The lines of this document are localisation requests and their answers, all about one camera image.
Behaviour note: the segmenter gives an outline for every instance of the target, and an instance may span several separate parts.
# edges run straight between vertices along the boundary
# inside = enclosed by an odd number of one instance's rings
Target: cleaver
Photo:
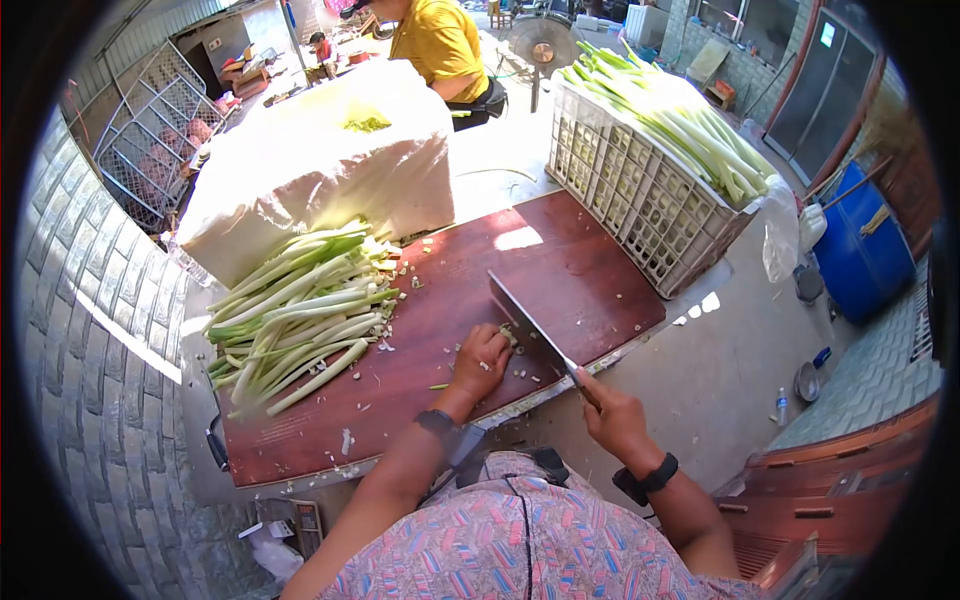
[[[510,290],[500,281],[496,275],[493,274],[493,271],[487,271],[487,275],[490,276],[490,291],[493,293],[493,300],[497,303],[501,310],[507,314],[507,317],[510,318],[510,321],[513,322],[515,328],[518,329],[516,338],[524,345],[531,346],[536,345],[537,350],[539,350],[547,361],[550,363],[550,366],[554,370],[563,376],[564,372],[569,373],[570,378],[573,379],[574,385],[577,386],[577,389],[580,390],[580,393],[584,395],[584,398],[587,399],[587,402],[595,406],[598,410],[600,409],[600,403],[597,401],[593,395],[587,391],[584,387],[583,382],[580,380],[580,377],[577,376],[577,363],[573,362],[566,357],[560,348],[554,344],[553,340],[550,339],[550,336],[546,334],[536,320],[530,313],[523,308],[523,305],[516,301],[516,298],[513,294],[510,293]]]

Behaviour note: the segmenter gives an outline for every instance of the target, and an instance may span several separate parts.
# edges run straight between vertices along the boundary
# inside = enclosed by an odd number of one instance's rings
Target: woman in yellow shirt
[[[454,131],[482,125],[503,112],[507,93],[484,71],[476,24],[454,0],[358,0],[340,13],[350,18],[370,6],[397,21],[391,59],[407,59],[451,110],[469,110],[453,119]]]

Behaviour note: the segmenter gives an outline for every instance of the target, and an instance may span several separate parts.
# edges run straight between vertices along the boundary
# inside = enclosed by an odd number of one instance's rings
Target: yellow shirt
[[[448,102],[473,102],[490,86],[477,26],[451,0],[413,0],[394,32],[390,58],[409,60],[427,85],[475,73],[476,80]]]

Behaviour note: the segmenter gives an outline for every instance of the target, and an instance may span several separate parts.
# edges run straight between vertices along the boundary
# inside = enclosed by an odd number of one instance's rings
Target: broom
[[[832,185],[847,166],[858,158],[869,153],[877,153],[879,156],[888,157],[884,162],[886,164],[890,161],[889,158],[909,150],[916,141],[919,131],[917,119],[910,107],[904,104],[890,88],[882,85],[863,120],[861,128],[863,136],[860,145],[850,158],[844,160],[829,177],[804,196],[803,204],[807,204],[820,190]]]

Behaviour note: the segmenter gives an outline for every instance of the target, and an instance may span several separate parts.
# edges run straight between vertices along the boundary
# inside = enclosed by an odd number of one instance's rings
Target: plastic bottle
[[[786,425],[786,390],[783,388],[780,388],[780,396],[777,398],[777,425]]]

